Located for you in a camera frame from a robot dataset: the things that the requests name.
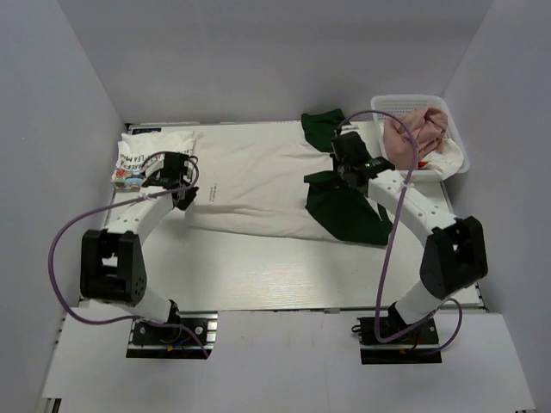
white tabletop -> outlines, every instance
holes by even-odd
[[[83,317],[122,314],[76,309]],[[533,409],[499,314],[467,314],[442,364],[362,366],[356,315],[222,312],[207,361],[125,357],[130,321],[94,327],[68,318],[43,397],[60,412],[485,412]],[[456,315],[437,314],[448,337]]]
[[[293,125],[270,122],[172,127],[219,133],[223,139],[231,139],[233,133],[262,133],[265,128],[300,131],[300,123],[290,123]],[[379,156],[373,123],[359,125],[369,152]],[[439,182],[418,183],[416,188],[449,210]],[[115,201],[134,196],[118,193]],[[120,213],[114,210],[110,218]],[[147,238],[143,253],[148,284],[174,299],[182,311],[221,311],[374,307],[385,250],[191,229],[184,214],[175,210]],[[384,305],[392,304],[418,281],[422,255],[418,240],[402,225],[393,249]],[[458,292],[456,297],[464,305],[480,303],[474,287]]]

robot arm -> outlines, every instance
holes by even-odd
[[[117,305],[157,323],[169,322],[177,312],[172,301],[147,285],[141,246],[167,213],[175,207],[185,211],[195,198],[197,187],[147,198],[149,194],[186,187],[188,163],[187,155],[167,152],[163,167],[147,177],[139,191],[144,201],[131,205],[100,231],[84,234],[80,289],[85,298]]]
[[[355,132],[344,130],[332,145],[333,167],[341,182],[396,213],[404,183],[394,166],[383,157],[371,159]],[[424,255],[421,280],[388,310],[390,324],[397,331],[427,316],[488,272],[482,225],[477,219],[459,219],[408,188],[400,220],[424,246]]]

white enclosure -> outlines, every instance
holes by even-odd
[[[382,94],[442,96],[469,159],[446,182],[483,223],[501,312],[538,411],[551,411],[551,3],[515,0],[5,0],[0,6],[2,411],[32,412],[62,311],[57,229],[108,202],[124,123],[296,120]],[[78,299],[84,221],[63,238]]]

wire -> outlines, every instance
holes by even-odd
[[[140,317],[137,317],[137,316],[122,316],[122,317],[111,318],[109,320],[89,320],[88,318],[81,317],[76,312],[74,312],[72,310],[71,306],[67,303],[67,301],[63,297],[63,294],[61,293],[61,290],[59,289],[58,282],[55,278],[55,271],[54,271],[54,267],[53,267],[53,257],[55,255],[55,250],[56,250],[56,248],[58,246],[58,243],[59,243],[59,240],[61,239],[63,234],[65,234],[65,232],[69,228],[71,228],[73,225],[75,225],[78,221],[80,221],[82,219],[88,218],[89,216],[94,215],[96,213],[102,213],[104,211],[108,211],[109,209],[123,207],[123,206],[131,205],[131,204],[137,204],[137,203],[143,202],[144,200],[147,200],[147,199],[158,198],[160,196],[164,196],[164,195],[167,195],[167,194],[176,194],[178,192],[185,192],[185,191],[190,190],[192,187],[195,186],[195,184],[199,180],[199,168],[197,167],[197,162],[195,160],[189,159],[189,162],[193,165],[193,168],[194,168],[194,171],[195,171],[195,176],[194,176],[193,180],[191,181],[191,183],[188,186],[183,187],[183,188],[168,189],[166,191],[160,191],[160,192],[157,192],[155,194],[148,194],[146,198],[137,198],[137,199],[134,199],[134,200],[124,200],[123,202],[117,202],[116,204],[107,205],[107,206],[100,206],[99,208],[92,209],[92,210],[90,210],[86,213],[81,213],[77,217],[71,219],[69,222],[67,222],[65,225],[63,225],[61,227],[61,229],[58,231],[57,234],[55,234],[55,237],[53,237],[52,244],[50,245],[50,250],[48,252],[48,275],[50,277],[50,283],[52,284],[53,292],[55,293],[56,298],[58,299],[59,303],[61,304],[61,306],[63,307],[63,309],[65,310],[65,312],[67,314],[69,314],[71,317],[75,318],[77,321],[79,321],[81,323],[84,323],[84,324],[88,324],[88,325],[106,325],[106,324],[117,323],[117,322],[123,321],[123,320],[140,319]],[[150,322],[150,321],[145,321],[145,322],[150,324],[153,327],[166,327],[166,328],[174,328],[174,329],[180,329],[180,330],[186,331],[199,344],[199,346],[201,347],[201,350],[203,351],[203,353],[206,356],[208,356],[208,352],[204,348],[204,346],[201,344],[201,341],[197,338],[197,336],[193,333],[193,331],[188,329],[186,326],[180,325],[180,324],[159,324],[159,323],[154,323],[154,322]]]
[[[180,340],[179,342],[175,343],[175,344],[172,344],[171,346],[169,346],[167,348],[167,351],[172,351],[174,350],[175,348],[178,348],[178,347],[181,347],[183,344],[185,344],[186,342],[189,341],[189,337],[186,337],[186,338],[183,338],[182,340]]]
[[[457,318],[457,325],[455,326],[454,334],[452,334],[451,337],[442,346],[440,346],[438,348],[434,348],[430,351],[424,352],[424,355],[434,354],[434,353],[438,353],[439,351],[444,350],[445,348],[447,348],[452,343],[452,341],[455,340],[455,338],[459,334],[459,330],[461,329],[461,325],[463,324],[463,309],[461,308],[461,303],[459,301],[457,301],[456,299],[447,299],[446,301],[443,302],[443,305],[445,303],[447,303],[448,301],[451,301],[455,305],[457,305],[457,310],[458,310],[458,315],[459,315],[459,317]]]
[[[417,333],[417,337],[415,339],[415,344],[413,344],[413,347],[410,348],[408,351],[413,351],[417,346],[421,343],[421,335]]]
[[[163,339],[163,338],[159,338],[159,341],[162,343],[162,344],[166,344],[166,345],[170,345],[172,344],[173,342],[176,342],[181,336],[182,336],[182,331],[181,330],[178,330],[177,332],[177,336],[172,336],[171,338],[168,338],[168,339]]]
[[[389,117],[393,120],[396,120],[406,130],[408,140],[410,141],[410,144],[413,147],[412,163],[410,164],[410,169],[407,171],[406,178],[404,179],[404,185],[402,186],[402,190],[399,194],[398,204],[396,205],[396,213],[394,214],[393,228],[390,231],[390,236],[388,238],[387,251],[385,253],[384,262],[382,264],[381,278],[379,279],[379,287],[377,288],[377,299],[375,301],[375,338],[377,339],[378,342],[388,343],[388,342],[392,342],[392,341],[394,341],[398,338],[401,338],[402,336],[405,336],[409,332],[415,330],[419,325],[425,323],[427,320],[434,317],[434,315],[436,314],[436,311],[438,309],[430,312],[429,314],[427,314],[426,316],[424,316],[423,318],[418,320],[416,323],[406,327],[402,331],[394,333],[389,337],[381,337],[382,292],[383,292],[383,288],[385,286],[385,280],[387,279],[388,265],[390,263],[390,255],[392,254],[392,251],[393,251],[394,238],[396,237],[396,230],[398,229],[399,217],[400,217],[400,214],[402,212],[402,206],[404,205],[404,199],[406,197],[407,186],[410,183],[410,180],[412,179],[413,171],[417,168],[417,165],[418,165],[418,146],[417,146],[417,141],[413,137],[413,134],[412,134],[412,131],[410,130],[410,128],[404,122],[402,122],[400,119],[398,119],[398,117],[396,117],[395,115],[390,114],[388,112],[384,112],[382,110],[369,109],[369,110],[362,110],[360,112],[356,112],[356,113],[350,115],[345,120],[343,120],[338,125],[337,131],[340,131],[341,128],[346,123],[350,122],[353,118],[356,118],[360,114],[382,114],[382,115],[387,116],[387,117]],[[449,300],[454,300],[454,302],[457,304],[457,307],[460,309],[460,314],[461,314],[460,315],[460,321],[461,321],[462,320],[461,304],[456,299],[449,299]]]

white plastic basket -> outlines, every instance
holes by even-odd
[[[384,95],[384,96],[375,96],[371,99],[371,108],[376,110],[383,110],[390,114],[407,114],[412,110],[419,108],[439,108],[448,114],[448,130],[444,135],[444,139],[452,139],[457,145],[461,148],[463,152],[463,165],[456,172],[457,174],[462,174],[468,171],[470,163],[468,161],[467,153],[461,142],[461,137],[457,128],[455,127],[454,118],[449,112],[448,105],[446,102],[438,97],[431,95]],[[377,134],[379,136],[379,145],[381,146],[381,152],[383,157],[387,157],[387,151],[385,151],[385,146],[383,144],[382,135],[384,131],[384,122],[386,116],[382,114],[374,114],[373,119],[375,121],[375,126]],[[400,171],[402,175],[405,175],[407,171]],[[412,181],[414,182],[427,182],[427,181],[441,181],[440,176],[434,170],[416,170],[412,174]]]

